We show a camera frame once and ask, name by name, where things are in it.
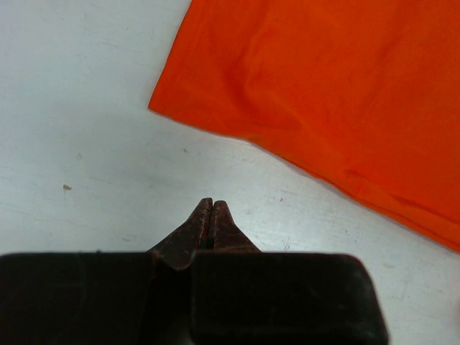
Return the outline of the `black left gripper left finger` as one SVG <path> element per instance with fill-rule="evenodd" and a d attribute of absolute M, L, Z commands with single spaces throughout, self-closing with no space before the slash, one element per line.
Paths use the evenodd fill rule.
<path fill-rule="evenodd" d="M 194 252 L 202 244 L 207 246 L 212 210 L 213 199 L 201 199 L 183 224 L 149 250 L 154 263 L 172 270 L 188 269 Z"/>

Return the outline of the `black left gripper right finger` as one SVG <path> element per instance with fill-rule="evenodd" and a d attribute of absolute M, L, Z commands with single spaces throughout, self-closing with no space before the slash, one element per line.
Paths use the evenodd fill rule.
<path fill-rule="evenodd" d="M 234 223 L 226 201 L 216 201 L 211 212 L 211 248 L 218 252 L 260 252 Z"/>

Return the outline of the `orange t shirt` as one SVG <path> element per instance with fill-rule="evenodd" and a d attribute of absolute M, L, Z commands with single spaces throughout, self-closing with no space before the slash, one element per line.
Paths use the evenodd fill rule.
<path fill-rule="evenodd" d="M 459 249 L 457 1 L 192 1 L 148 107 Z"/>

